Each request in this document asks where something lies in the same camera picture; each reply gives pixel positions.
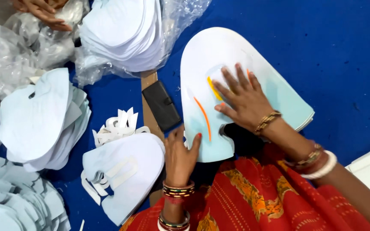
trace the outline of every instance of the woman's left hand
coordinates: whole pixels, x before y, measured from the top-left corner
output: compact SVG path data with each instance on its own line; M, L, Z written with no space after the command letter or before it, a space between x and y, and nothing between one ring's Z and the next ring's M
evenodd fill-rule
M184 125L173 130L165 139L166 184L171 187L188 185L189 177L194 170L199 155L202 134L198 133L188 150L183 141Z

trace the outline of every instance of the blue mat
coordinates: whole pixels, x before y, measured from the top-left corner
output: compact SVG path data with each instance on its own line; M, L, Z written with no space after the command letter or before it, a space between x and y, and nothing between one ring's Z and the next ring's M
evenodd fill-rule
M314 121L303 131L307 138L333 151L343 165L370 151L370 1L213 0L158 71L181 115L183 49L192 36L214 26L244 36L313 107ZM143 125L141 82L107 76L85 91L93 112L88 128L67 166L47 177L64 197L72 230L82 219L84 230L118 230L82 188L81 158L95 147L91 130L99 130L118 108L134 107L137 127ZM148 206L145 202L141 209Z

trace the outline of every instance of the yellow stripe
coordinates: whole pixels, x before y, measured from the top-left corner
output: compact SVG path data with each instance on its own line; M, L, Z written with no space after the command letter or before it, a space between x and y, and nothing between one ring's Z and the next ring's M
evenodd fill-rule
M207 80L208 80L209 86L212 88L212 91L215 94L215 97L218 100L222 100L222 97L219 95L218 91L215 89L215 87L213 87L212 80L211 80L211 78L209 76L208 76L208 79Z

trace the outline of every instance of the black wallet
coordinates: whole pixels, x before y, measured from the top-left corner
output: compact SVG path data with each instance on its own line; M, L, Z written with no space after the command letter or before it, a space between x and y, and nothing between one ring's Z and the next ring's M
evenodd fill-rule
M142 91L152 114L162 131L178 124L181 117L161 81L156 81Z

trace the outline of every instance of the red fabric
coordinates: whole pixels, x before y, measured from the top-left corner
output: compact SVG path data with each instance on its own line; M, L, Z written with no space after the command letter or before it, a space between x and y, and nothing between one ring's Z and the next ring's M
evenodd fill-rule
M224 162L212 186L185 202L191 230L283 231L361 230L370 223L332 186L315 189L281 161L283 154L266 145L263 157ZM133 215L121 231L158 231L161 198Z

